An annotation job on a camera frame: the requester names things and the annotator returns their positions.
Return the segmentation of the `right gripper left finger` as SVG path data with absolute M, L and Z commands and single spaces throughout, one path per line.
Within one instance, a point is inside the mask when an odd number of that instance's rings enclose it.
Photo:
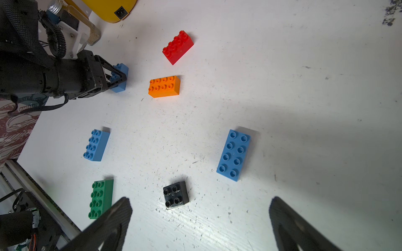
M 121 251 L 132 213 L 130 200 L 122 197 L 62 250 Z

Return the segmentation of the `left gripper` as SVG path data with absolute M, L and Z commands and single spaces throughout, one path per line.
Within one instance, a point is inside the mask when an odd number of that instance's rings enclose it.
M 114 93 L 126 90 L 128 66 L 123 63 L 111 65 L 89 50 L 82 50 L 77 56 L 83 69 L 82 90 L 77 98 L 93 97 L 108 90 Z

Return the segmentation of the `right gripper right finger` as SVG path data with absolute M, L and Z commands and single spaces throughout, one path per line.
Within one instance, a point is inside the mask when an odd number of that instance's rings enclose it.
M 272 199 L 269 215 L 279 251 L 340 250 L 280 197 Z

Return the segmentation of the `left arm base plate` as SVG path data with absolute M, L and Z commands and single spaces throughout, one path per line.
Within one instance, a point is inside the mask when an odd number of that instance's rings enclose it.
M 1 249 L 22 245 L 29 251 L 57 251 L 62 230 L 33 196 L 20 188 L 1 194 Z

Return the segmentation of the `light blue lego brick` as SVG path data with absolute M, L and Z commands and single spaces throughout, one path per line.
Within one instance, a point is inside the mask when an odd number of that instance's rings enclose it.
M 251 137 L 249 135 L 230 130 L 217 166 L 217 173 L 237 182 L 245 163 L 250 142 Z

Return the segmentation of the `dark green lego brick front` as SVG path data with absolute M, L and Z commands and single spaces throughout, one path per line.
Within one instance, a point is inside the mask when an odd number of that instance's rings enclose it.
M 89 219 L 98 219 L 112 206 L 114 180 L 95 181 L 92 184 Z

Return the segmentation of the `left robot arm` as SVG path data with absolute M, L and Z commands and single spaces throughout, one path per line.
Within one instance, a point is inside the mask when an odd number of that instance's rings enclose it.
M 43 94 L 71 99 L 89 98 L 126 82 L 127 75 L 99 55 L 82 50 L 66 59 L 60 28 L 36 1 L 1 1 L 1 98 L 17 112 L 19 96 Z

